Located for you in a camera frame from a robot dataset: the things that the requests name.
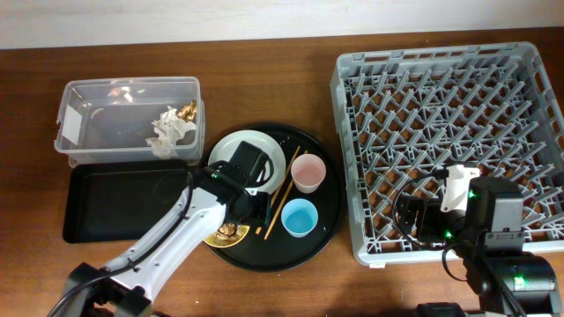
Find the yellow bowl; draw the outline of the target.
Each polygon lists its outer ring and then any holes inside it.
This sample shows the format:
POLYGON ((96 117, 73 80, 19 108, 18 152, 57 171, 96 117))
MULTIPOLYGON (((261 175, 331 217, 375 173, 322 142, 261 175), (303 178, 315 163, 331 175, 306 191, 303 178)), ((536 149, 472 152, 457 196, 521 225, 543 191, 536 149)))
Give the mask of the yellow bowl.
POLYGON ((249 225, 223 224, 216 232, 206 237, 204 243, 216 248, 232 247, 246 237, 249 229, 249 225))

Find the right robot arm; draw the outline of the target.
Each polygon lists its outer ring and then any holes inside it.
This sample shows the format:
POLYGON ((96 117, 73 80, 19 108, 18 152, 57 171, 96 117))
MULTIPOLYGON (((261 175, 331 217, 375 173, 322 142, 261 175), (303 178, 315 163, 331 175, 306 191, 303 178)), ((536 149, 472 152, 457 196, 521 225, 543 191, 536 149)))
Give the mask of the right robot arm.
POLYGON ((398 193, 392 218, 400 234, 408 225, 415 247, 454 252, 466 269, 464 282, 479 298, 483 313, 531 316, 563 313, 554 269, 524 250, 523 196, 518 186, 494 177, 446 180, 441 199, 398 193))

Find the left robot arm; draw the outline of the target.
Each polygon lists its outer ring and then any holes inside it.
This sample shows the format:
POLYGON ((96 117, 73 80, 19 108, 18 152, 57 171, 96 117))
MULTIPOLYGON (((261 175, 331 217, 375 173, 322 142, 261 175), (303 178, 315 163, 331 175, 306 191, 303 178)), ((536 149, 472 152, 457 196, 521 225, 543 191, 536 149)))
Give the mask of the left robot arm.
POLYGON ((272 168, 268 154, 247 141, 229 160, 188 174, 188 185, 171 210, 127 251, 104 267, 76 267, 52 316, 150 316, 152 303, 168 278, 190 253, 223 224, 255 226, 265 222, 268 195, 259 191, 272 168))

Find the blue plastic cup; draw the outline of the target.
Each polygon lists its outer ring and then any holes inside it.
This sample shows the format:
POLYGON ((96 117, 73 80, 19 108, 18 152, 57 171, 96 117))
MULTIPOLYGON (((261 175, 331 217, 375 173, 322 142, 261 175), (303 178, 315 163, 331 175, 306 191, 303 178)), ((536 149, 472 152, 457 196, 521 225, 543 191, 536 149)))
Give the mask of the blue plastic cup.
POLYGON ((312 232, 317 225, 317 208, 309 200, 293 199, 283 207, 281 222, 291 236, 303 238, 312 232))

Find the gold foil wrapper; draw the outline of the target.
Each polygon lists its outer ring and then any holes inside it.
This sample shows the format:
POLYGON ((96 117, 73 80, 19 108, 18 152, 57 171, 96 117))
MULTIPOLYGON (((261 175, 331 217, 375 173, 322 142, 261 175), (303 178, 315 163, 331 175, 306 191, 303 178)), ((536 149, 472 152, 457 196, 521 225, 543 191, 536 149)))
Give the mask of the gold foil wrapper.
POLYGON ((194 118, 197 116, 197 101, 192 100, 184 105, 183 108, 176 113, 176 116, 185 122, 193 122, 194 118))

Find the pink plastic cup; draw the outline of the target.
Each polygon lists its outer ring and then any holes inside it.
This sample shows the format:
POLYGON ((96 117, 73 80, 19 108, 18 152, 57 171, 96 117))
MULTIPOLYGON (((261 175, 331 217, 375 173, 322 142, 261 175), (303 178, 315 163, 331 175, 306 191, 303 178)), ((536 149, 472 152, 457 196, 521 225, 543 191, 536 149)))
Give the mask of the pink plastic cup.
POLYGON ((300 155, 290 171, 294 185, 304 194, 315 192, 325 179, 327 169, 323 160, 310 153, 300 155))

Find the white tissue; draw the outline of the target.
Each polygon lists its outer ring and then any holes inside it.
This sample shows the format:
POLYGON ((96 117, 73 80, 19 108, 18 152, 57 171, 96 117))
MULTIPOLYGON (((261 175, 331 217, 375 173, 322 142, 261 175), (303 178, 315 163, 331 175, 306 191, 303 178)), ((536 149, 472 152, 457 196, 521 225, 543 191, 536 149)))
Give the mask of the white tissue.
POLYGON ((177 109, 168 106, 167 111, 160 114, 158 120, 152 121, 153 132, 156 136, 146 138, 145 141, 152 148, 152 153, 160 159, 172 157, 172 148, 186 134, 196 129, 194 122, 186 121, 177 115, 177 109))

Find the food scraps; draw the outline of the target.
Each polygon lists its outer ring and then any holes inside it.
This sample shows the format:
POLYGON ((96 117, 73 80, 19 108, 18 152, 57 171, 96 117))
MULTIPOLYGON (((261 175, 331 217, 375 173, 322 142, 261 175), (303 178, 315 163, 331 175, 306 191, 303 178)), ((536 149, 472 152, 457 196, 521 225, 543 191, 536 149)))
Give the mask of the food scraps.
POLYGON ((223 224, 217 230, 218 240, 233 240, 238 236, 239 226, 237 224, 223 224))

